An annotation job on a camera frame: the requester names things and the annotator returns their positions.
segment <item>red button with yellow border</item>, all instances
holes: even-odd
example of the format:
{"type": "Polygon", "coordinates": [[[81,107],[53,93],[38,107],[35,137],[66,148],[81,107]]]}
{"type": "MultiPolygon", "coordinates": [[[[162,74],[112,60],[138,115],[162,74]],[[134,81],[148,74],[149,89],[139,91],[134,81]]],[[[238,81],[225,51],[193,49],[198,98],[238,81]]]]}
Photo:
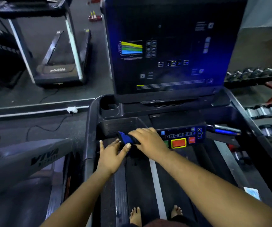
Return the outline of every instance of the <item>red button with yellow border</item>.
{"type": "Polygon", "coordinates": [[[189,143],[195,143],[195,137],[189,137],[189,143]]]}
{"type": "Polygon", "coordinates": [[[187,139],[183,138],[183,139],[171,140],[171,146],[172,146],[172,149],[186,147],[187,146],[187,139]]]}

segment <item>red button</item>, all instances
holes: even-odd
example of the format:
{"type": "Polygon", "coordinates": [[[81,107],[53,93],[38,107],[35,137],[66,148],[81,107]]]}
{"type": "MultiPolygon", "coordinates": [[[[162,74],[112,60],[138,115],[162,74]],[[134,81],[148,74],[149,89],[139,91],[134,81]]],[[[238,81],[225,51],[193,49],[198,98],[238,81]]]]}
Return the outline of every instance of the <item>red button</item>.
{"type": "Polygon", "coordinates": [[[178,139],[178,140],[172,140],[172,148],[177,148],[177,147],[185,147],[187,145],[187,140],[184,139],[178,139]]]}
{"type": "Polygon", "coordinates": [[[195,143],[195,137],[189,137],[189,143],[195,143]]]}

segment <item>control panel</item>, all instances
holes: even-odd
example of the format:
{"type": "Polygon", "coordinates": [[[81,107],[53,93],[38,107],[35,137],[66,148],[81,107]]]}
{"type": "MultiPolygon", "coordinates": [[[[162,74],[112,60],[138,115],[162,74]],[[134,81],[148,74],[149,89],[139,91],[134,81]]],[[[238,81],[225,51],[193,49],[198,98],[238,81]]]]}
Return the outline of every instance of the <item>control panel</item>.
{"type": "Polygon", "coordinates": [[[179,129],[158,130],[164,143],[170,149],[183,148],[202,143],[205,139],[205,126],[193,126],[179,129]]]}

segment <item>person's right arm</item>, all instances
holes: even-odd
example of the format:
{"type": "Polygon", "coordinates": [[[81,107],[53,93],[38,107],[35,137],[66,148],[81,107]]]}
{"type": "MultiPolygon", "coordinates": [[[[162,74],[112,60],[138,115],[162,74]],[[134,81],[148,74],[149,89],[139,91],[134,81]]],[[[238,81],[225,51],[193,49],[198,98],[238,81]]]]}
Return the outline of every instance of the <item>person's right arm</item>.
{"type": "Polygon", "coordinates": [[[179,183],[214,227],[272,227],[272,208],[170,151],[155,129],[138,128],[129,134],[141,143],[138,149],[179,183]]]}

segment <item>hand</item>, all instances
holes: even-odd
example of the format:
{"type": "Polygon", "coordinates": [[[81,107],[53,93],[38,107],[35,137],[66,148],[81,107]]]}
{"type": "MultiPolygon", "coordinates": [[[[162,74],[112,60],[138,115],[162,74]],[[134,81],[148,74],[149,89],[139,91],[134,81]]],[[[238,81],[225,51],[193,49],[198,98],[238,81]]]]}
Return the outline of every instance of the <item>hand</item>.
{"type": "Polygon", "coordinates": [[[118,153],[120,142],[119,139],[116,139],[106,148],[103,146],[103,142],[100,140],[100,157],[98,160],[97,169],[103,169],[108,171],[110,174],[114,174],[121,162],[123,161],[124,157],[126,156],[127,152],[129,152],[131,148],[131,144],[126,144],[120,153],[118,153]]]}
{"type": "Polygon", "coordinates": [[[136,145],[148,158],[158,162],[160,157],[170,152],[157,131],[150,128],[138,128],[129,132],[130,135],[137,138],[141,145],[136,145]]]}

